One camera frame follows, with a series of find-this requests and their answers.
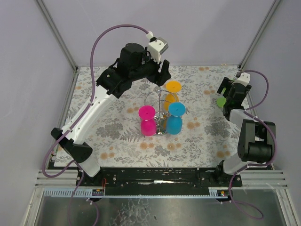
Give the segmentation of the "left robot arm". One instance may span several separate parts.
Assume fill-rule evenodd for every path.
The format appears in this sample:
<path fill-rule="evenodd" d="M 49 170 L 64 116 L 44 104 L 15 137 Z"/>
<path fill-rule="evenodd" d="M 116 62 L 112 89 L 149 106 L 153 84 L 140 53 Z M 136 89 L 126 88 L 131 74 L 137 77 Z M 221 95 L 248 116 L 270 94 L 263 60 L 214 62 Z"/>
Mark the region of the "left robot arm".
<path fill-rule="evenodd" d="M 92 156 L 92 147 L 85 142 L 90 128 L 111 103 L 132 87 L 134 81 L 146 78 L 162 86 L 171 78 L 169 62 L 161 62 L 161 55 L 167 49 L 168 43 L 161 39 L 146 47 L 137 43 L 126 44 L 116 61 L 96 80 L 90 99 L 77 114 L 61 129 L 52 129 L 51 136 L 89 177 L 94 177 L 100 170 Z"/>

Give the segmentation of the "orange plastic wine glass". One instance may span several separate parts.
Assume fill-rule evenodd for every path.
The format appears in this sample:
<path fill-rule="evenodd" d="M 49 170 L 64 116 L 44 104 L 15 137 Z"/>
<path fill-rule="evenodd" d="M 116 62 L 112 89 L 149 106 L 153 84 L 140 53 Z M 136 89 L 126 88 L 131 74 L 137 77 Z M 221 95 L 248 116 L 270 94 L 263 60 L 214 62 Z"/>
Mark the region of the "orange plastic wine glass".
<path fill-rule="evenodd" d="M 168 111 L 171 103 L 179 101 L 177 93 L 181 89 L 182 89 L 182 86 L 178 81 L 169 81 L 166 84 L 166 90 L 168 91 L 168 94 L 166 95 L 165 101 L 163 103 L 163 107 L 166 111 Z"/>

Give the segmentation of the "green plastic wine glass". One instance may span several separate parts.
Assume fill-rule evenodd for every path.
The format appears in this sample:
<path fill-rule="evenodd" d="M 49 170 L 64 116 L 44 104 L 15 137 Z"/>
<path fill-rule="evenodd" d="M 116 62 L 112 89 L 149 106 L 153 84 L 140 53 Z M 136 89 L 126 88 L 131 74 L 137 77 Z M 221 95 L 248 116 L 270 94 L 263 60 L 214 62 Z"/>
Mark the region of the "green plastic wine glass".
<path fill-rule="evenodd" d="M 232 97 L 232 99 L 230 101 L 226 101 L 225 97 L 221 95 L 221 97 L 219 97 L 217 99 L 217 101 L 216 101 L 217 105 L 220 108 L 223 108 L 225 105 L 227 105 L 227 106 L 235 106 L 236 101 L 234 99 L 234 96 L 235 96 L 234 92 L 235 92 L 235 89 L 231 85 L 231 97 Z"/>

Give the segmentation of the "blue plastic wine glass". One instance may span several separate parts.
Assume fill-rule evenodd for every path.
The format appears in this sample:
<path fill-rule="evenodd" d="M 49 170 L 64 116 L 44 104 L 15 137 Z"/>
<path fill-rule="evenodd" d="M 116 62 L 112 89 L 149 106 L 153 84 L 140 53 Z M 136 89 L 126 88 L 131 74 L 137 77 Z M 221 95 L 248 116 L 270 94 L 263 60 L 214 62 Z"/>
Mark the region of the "blue plastic wine glass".
<path fill-rule="evenodd" d="M 173 102 L 169 105 L 170 116 L 166 122 L 166 130 L 169 134 L 176 135 L 182 130 L 182 116 L 186 112 L 185 105 L 181 102 Z"/>

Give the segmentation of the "pink plastic wine glass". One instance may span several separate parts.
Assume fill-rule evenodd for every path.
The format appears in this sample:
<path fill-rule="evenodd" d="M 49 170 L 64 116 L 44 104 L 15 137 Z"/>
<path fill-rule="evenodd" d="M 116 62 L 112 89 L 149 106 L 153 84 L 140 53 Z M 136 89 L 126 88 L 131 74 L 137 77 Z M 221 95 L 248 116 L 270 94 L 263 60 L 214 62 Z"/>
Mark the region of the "pink plastic wine glass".
<path fill-rule="evenodd" d="M 145 105 L 139 109 L 139 117 L 141 118 L 141 132 L 145 136 L 153 136 L 156 133 L 156 122 L 154 116 L 156 110 L 150 106 Z"/>

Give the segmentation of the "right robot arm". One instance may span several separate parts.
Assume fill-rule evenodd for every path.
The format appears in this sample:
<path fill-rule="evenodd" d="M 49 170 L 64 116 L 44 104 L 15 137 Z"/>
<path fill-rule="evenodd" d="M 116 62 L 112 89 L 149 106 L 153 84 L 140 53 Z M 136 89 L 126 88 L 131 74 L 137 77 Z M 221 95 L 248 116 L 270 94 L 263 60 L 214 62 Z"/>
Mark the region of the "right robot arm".
<path fill-rule="evenodd" d="M 260 121 L 242 106 L 251 89 L 250 75 L 243 73 L 236 80 L 223 78 L 217 93 L 225 98 L 223 116 L 240 128 L 237 153 L 221 161 L 214 170 L 217 179 L 238 173 L 241 168 L 262 166 L 270 162 L 275 153 L 276 125 Z"/>

